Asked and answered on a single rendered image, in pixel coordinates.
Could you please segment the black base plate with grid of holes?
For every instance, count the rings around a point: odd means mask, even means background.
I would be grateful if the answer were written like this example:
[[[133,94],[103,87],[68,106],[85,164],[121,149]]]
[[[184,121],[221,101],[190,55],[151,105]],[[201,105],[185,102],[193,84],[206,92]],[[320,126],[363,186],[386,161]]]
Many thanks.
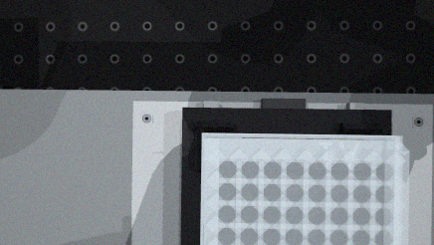
[[[434,94],[434,0],[0,0],[0,86]]]

